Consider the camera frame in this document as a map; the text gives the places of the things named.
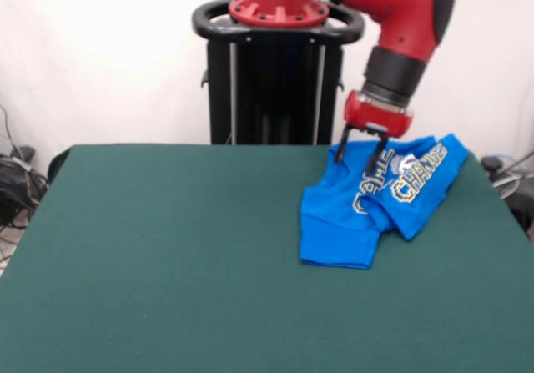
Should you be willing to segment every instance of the green table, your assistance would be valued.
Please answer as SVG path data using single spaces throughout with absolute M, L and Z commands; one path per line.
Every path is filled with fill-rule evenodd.
M 325 160 L 73 148 L 0 279 L 2 372 L 533 372 L 534 251 L 476 161 L 363 271 L 299 261 Z

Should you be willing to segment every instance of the blue shirt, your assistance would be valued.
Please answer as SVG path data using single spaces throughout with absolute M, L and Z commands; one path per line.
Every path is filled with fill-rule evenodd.
M 365 173 L 377 141 L 351 142 L 341 164 L 329 149 L 324 178 L 305 189 L 300 258 L 310 265 L 369 269 L 381 233 L 419 232 L 445 198 L 467 151 L 453 135 L 390 142 L 375 172 Z

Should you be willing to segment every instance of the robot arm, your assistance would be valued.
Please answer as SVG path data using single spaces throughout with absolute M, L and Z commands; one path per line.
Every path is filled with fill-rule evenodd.
M 331 0 L 368 14 L 380 24 L 365 83 L 345 105 L 346 126 L 340 143 L 341 161 L 351 129 L 378 134 L 381 141 L 368 170 L 388 138 L 399 138 L 411 125 L 408 109 L 426 65 L 449 24 L 455 0 Z

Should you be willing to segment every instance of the shirt sleeve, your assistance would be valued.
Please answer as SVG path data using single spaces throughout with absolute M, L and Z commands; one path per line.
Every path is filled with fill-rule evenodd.
M 446 198 L 468 154 L 454 135 L 448 135 L 379 193 L 367 194 L 362 204 L 377 226 L 386 224 L 386 215 L 411 240 Z
M 308 265 L 370 269 L 380 231 L 352 230 L 302 215 L 300 260 Z

